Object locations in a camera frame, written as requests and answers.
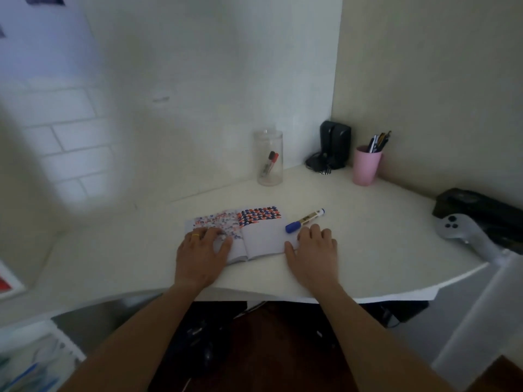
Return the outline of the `person's left hand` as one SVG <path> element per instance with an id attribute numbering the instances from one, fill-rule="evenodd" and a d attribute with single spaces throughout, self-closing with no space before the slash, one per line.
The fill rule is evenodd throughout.
<path id="1" fill-rule="evenodd" d="M 214 249 L 214 243 L 213 247 L 201 245 L 201 238 L 207 229 L 200 227 L 187 233 L 191 234 L 190 242 L 183 250 L 178 248 L 174 278 L 176 287 L 199 293 L 213 284 L 225 268 L 227 262 L 218 261 L 219 249 Z M 224 232 L 214 227 L 214 242 L 222 235 Z"/>

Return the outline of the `notebook with patterned pages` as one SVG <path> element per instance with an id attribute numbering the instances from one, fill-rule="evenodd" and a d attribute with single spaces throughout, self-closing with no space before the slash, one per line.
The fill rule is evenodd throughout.
<path id="1" fill-rule="evenodd" d="M 214 243 L 218 252 L 226 237 L 232 237 L 227 264 L 247 262 L 265 256 L 284 253 L 284 243 L 297 246 L 298 232 L 287 233 L 288 222 L 275 205 L 249 209 L 228 209 L 210 215 L 193 217 L 184 223 L 185 232 L 195 228 L 216 227 L 223 231 Z"/>

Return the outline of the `person's left forearm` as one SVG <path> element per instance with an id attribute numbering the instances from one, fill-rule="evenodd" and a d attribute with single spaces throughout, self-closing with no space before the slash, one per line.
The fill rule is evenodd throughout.
<path id="1" fill-rule="evenodd" d="M 58 392 L 146 392 L 205 284 L 175 282 L 89 354 Z"/>

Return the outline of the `person's right forearm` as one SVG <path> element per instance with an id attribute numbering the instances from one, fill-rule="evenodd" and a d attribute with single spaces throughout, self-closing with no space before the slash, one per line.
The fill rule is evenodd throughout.
<path id="1" fill-rule="evenodd" d="M 310 285 L 340 343 L 359 392 L 454 392 L 349 297 L 339 283 Z"/>

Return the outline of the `blue capped marker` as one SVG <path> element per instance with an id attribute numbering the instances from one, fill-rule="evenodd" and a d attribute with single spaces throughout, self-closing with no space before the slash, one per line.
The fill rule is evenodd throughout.
<path id="1" fill-rule="evenodd" d="M 318 217 L 325 214 L 324 209 L 316 210 L 309 215 L 299 219 L 298 221 L 292 222 L 285 226 L 285 231 L 287 234 L 292 234 L 296 231 L 299 231 L 303 226 L 310 223 L 313 220 L 316 220 Z"/>

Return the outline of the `clear glass jar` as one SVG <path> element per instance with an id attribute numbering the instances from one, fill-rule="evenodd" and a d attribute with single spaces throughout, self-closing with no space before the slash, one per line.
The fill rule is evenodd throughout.
<path id="1" fill-rule="evenodd" d="M 279 154 L 278 160 L 267 177 L 259 177 L 263 165 L 271 151 Z M 254 132 L 254 171 L 257 182 L 264 186 L 274 186 L 283 181 L 284 140 L 283 133 L 276 128 Z"/>

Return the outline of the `pink plastic cup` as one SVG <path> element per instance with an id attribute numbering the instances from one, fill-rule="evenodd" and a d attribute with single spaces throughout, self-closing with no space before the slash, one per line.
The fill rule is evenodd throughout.
<path id="1" fill-rule="evenodd" d="M 370 186 L 378 170 L 382 152 L 366 152 L 366 146 L 358 146 L 354 152 L 352 182 L 358 186 Z"/>

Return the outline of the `black capped marker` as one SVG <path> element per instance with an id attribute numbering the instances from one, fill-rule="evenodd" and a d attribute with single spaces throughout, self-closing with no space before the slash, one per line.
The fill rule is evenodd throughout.
<path id="1" fill-rule="evenodd" d="M 266 177 L 267 174 L 269 174 L 271 167 L 274 164 L 275 158 L 277 158 L 276 156 L 277 154 L 274 151 L 269 153 L 268 158 L 261 169 L 259 177 Z"/>

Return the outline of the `red capped marker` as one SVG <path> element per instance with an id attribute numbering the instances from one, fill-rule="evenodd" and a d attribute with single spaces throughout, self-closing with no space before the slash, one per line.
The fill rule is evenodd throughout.
<path id="1" fill-rule="evenodd" d="M 267 177 L 270 174 L 272 168 L 274 167 L 275 163 L 278 160 L 278 157 L 279 157 L 279 154 L 275 151 L 271 151 L 269 153 L 268 159 L 262 168 L 262 171 L 260 174 L 261 177 Z"/>

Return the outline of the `black box under desk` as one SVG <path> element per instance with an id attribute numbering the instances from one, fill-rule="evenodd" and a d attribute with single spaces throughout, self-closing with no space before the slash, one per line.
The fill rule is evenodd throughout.
<path id="1" fill-rule="evenodd" d="M 392 318 L 399 323 L 406 323 L 424 310 L 429 301 L 386 301 L 360 304 L 360 306 L 381 325 L 387 326 Z"/>

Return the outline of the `black speaker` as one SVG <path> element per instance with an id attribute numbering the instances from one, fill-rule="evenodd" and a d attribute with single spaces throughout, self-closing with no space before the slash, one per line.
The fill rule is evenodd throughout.
<path id="1" fill-rule="evenodd" d="M 352 128 L 348 125 L 324 121 L 320 125 L 321 155 L 331 170 L 346 166 L 351 147 Z"/>

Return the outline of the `bunch of pens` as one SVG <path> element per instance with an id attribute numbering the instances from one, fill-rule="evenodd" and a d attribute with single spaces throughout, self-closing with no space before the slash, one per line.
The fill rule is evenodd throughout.
<path id="1" fill-rule="evenodd" d="M 388 143 L 391 134 L 392 131 L 388 131 L 382 132 L 379 135 L 374 135 L 370 140 L 370 143 L 366 146 L 365 152 L 370 154 L 382 152 L 383 148 Z"/>

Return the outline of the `grey handheld controller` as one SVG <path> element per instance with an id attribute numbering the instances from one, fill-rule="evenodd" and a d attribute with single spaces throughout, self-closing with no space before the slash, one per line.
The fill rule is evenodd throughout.
<path id="1" fill-rule="evenodd" d="M 508 259 L 501 249 L 487 236 L 469 216 L 456 213 L 435 220 L 435 230 L 444 239 L 458 239 L 468 244 L 484 261 L 504 266 Z"/>

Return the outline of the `white drawer with blue items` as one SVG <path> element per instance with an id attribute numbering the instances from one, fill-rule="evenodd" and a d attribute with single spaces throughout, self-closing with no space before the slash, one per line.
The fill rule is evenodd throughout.
<path id="1" fill-rule="evenodd" d="M 0 329 L 0 392 L 57 392 L 85 359 L 52 320 Z"/>

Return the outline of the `white furniture frame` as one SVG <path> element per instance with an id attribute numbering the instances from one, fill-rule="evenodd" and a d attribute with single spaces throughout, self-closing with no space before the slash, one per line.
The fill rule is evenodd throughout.
<path id="1" fill-rule="evenodd" d="M 523 255 L 496 272 L 432 368 L 463 392 L 502 355 L 523 366 Z"/>

